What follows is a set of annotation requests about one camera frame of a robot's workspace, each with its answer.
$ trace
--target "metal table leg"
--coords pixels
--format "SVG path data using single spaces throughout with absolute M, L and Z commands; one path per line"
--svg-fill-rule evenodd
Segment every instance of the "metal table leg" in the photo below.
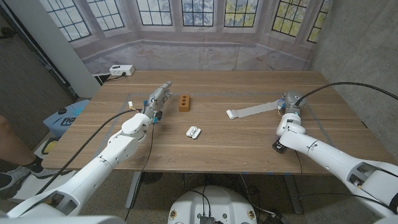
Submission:
M 289 192 L 290 201 L 293 205 L 293 210 L 296 214 L 300 215 L 303 213 L 303 208 L 300 203 L 299 193 L 297 192 L 296 183 L 292 175 L 284 175 L 285 184 Z
M 130 191 L 127 195 L 126 208 L 132 208 L 134 206 L 134 199 L 136 197 L 136 192 L 138 191 L 138 187 L 136 189 L 136 186 L 139 184 L 140 176 L 141 172 L 134 172 L 130 185 Z

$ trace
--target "wooden block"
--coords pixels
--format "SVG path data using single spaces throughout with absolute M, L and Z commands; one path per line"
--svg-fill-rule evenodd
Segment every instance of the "wooden block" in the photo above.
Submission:
M 178 104 L 179 112 L 189 112 L 189 101 L 190 101 L 189 95 L 180 96 L 180 102 Z

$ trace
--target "wooden table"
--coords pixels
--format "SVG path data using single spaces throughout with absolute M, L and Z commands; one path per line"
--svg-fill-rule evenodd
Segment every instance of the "wooden table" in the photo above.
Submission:
M 271 147 L 278 138 L 275 131 L 281 119 L 276 110 L 234 120 L 229 120 L 226 110 L 275 101 L 287 90 L 308 93 L 328 83 L 319 72 L 136 71 L 131 77 L 101 87 L 45 158 L 43 166 L 59 169 L 103 122 L 127 110 L 129 100 L 141 108 L 150 93 L 166 81 L 173 82 L 170 89 L 175 95 L 163 108 L 163 120 L 154 126 L 146 171 L 300 173 L 293 150 L 279 154 Z M 180 94 L 191 95 L 190 112 L 178 112 Z M 301 117 L 308 135 L 355 157 L 396 163 L 333 88 L 309 96 L 307 103 Z M 87 164 L 133 115 L 124 114 L 106 125 L 69 169 L 81 169 Z M 186 137 L 190 126 L 201 128 L 198 139 Z M 150 149 L 151 130 L 136 154 L 117 169 L 142 169 Z M 300 159 L 304 174 L 328 174 L 307 156 L 300 154 Z

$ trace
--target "yellow object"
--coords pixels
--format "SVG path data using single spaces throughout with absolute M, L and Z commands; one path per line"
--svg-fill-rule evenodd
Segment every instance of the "yellow object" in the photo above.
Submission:
M 42 154 L 48 154 L 51 149 L 54 148 L 54 146 L 57 144 L 58 141 L 52 141 L 50 143 L 48 143 L 45 148 L 42 150 Z

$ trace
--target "sneaker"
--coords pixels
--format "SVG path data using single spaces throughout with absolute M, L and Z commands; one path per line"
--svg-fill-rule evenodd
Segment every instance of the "sneaker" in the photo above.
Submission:
M 55 175 L 57 172 L 58 172 L 58 170 L 48 170 L 48 169 L 46 169 L 46 168 L 43 168 L 43 170 L 42 170 L 41 172 L 34 172 L 34 171 L 31 171 L 31 173 L 32 173 L 33 175 L 35 175 L 35 176 L 36 176 L 38 179 L 40 179 L 40 180 L 41 180 L 41 179 L 49 178 L 49 177 Z M 69 174 L 70 172 L 71 172 L 71 170 L 63 171 L 63 172 L 61 173 L 61 175 Z
M 21 189 L 23 181 L 30 175 L 30 170 L 26 167 L 19 166 L 16 169 L 3 172 L 2 174 L 11 176 L 11 182 L 7 186 L 0 188 L 0 198 L 8 199 L 15 196 L 18 190 Z

